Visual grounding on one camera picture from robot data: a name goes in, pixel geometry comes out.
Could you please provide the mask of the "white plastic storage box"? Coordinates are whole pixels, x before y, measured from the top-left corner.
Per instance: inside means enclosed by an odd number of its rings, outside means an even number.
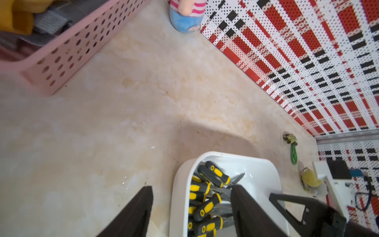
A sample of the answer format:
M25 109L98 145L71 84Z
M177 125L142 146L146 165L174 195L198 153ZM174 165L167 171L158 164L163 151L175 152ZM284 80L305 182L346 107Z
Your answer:
M239 184L256 200L285 235L290 234L288 222L269 201L271 193L282 193L279 174L271 161L220 152L207 152L196 159L184 162L175 175L169 236L187 236L190 182L198 165L206 161L214 162L231 178L243 173L244 177L239 181Z

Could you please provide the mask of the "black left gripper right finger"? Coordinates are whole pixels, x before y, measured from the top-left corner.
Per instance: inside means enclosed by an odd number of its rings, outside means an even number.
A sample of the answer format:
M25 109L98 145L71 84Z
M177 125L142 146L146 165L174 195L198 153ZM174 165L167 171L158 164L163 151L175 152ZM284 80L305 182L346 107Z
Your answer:
M287 236L241 185L232 188L231 204L238 237Z

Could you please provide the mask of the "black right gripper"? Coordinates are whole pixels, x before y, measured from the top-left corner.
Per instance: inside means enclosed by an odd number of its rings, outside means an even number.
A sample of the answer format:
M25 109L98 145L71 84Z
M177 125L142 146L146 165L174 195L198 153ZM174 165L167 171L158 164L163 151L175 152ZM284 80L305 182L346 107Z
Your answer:
M333 208L314 198L270 194L269 201L298 234L321 237L378 237L379 234L347 221Z

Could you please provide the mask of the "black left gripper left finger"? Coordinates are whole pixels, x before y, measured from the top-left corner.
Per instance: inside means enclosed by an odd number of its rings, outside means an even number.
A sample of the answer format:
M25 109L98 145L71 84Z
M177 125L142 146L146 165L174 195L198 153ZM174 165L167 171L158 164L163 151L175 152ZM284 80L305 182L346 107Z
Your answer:
M133 197L99 237L145 237L153 207L152 186L145 186Z

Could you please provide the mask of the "black yellow file tool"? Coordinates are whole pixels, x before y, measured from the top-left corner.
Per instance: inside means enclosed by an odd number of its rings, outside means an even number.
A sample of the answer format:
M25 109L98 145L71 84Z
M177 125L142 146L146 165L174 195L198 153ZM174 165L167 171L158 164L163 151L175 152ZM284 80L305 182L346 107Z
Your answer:
M220 180L220 184L215 184L218 188L223 188L226 186L227 189L231 189L233 186L237 185L238 182L245 176L245 173L240 174L237 178L231 181L231 177L226 175L221 169L213 162L207 161L205 166L210 170L210 172Z

